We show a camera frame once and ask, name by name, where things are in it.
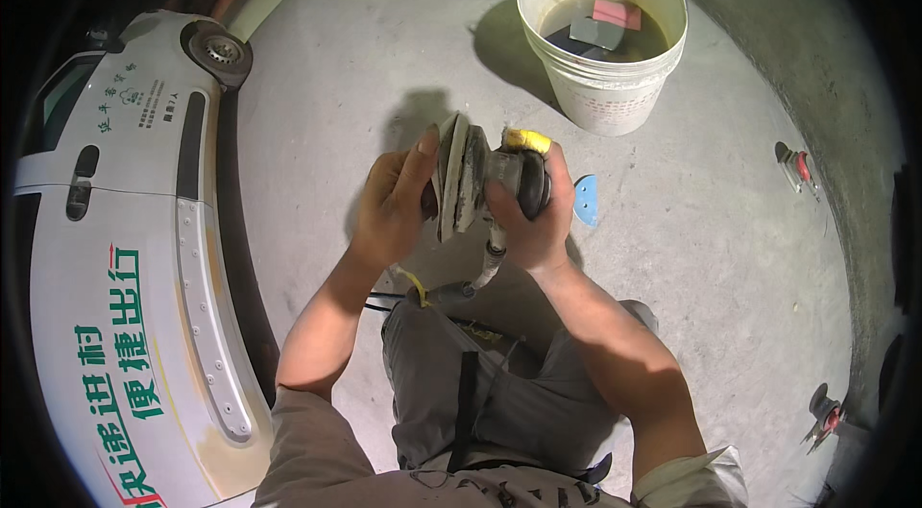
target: tire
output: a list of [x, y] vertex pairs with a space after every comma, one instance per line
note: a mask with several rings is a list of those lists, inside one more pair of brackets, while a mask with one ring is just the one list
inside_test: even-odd
[[225, 91], [243, 85], [253, 68], [253, 49], [219, 24], [198, 21], [187, 43], [189, 56]]

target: cable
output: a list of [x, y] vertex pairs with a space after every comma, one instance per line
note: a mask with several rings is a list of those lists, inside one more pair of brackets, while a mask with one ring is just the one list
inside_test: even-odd
[[369, 310], [377, 310], [378, 312], [390, 312], [393, 308], [385, 308], [384, 306], [375, 306], [374, 304], [365, 304], [365, 307]]
[[372, 292], [368, 295], [369, 298], [387, 298], [388, 300], [404, 300], [407, 298], [406, 294], [389, 294], [387, 292]]

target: gray pants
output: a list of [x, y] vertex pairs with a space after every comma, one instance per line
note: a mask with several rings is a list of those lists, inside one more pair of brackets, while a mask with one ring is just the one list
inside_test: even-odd
[[[656, 319], [645, 304], [621, 305], [656, 333]], [[554, 336], [534, 379], [505, 372], [444, 314], [411, 301], [400, 302], [387, 316], [382, 338], [394, 388], [397, 425], [392, 434], [398, 455], [411, 467], [455, 441], [461, 354], [466, 351], [480, 355], [474, 405], [483, 410], [474, 426], [475, 442], [511, 448], [547, 468], [576, 474], [588, 468], [599, 445], [611, 441], [622, 418], [589, 380], [566, 330]]]

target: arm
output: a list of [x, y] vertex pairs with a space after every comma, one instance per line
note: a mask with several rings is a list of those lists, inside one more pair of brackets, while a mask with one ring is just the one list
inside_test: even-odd
[[662, 342], [572, 264], [573, 186], [554, 143], [547, 208], [527, 220], [501, 184], [487, 186], [490, 212], [507, 231], [507, 258], [535, 279], [577, 342], [586, 371], [613, 411], [631, 419], [633, 481], [682, 456], [706, 452], [679, 363]]
[[375, 162], [349, 248], [285, 338], [277, 386], [330, 401], [333, 384], [352, 356], [359, 315], [372, 286], [420, 237], [421, 196], [432, 177], [438, 146], [438, 130], [432, 126], [408, 151], [391, 152]]

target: white van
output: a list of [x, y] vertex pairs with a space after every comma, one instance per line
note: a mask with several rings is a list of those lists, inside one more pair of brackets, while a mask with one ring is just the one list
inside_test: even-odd
[[249, 505], [272, 426], [231, 303], [215, 161], [222, 95], [253, 53], [162, 10], [120, 40], [45, 83], [17, 164], [41, 393], [98, 505]]

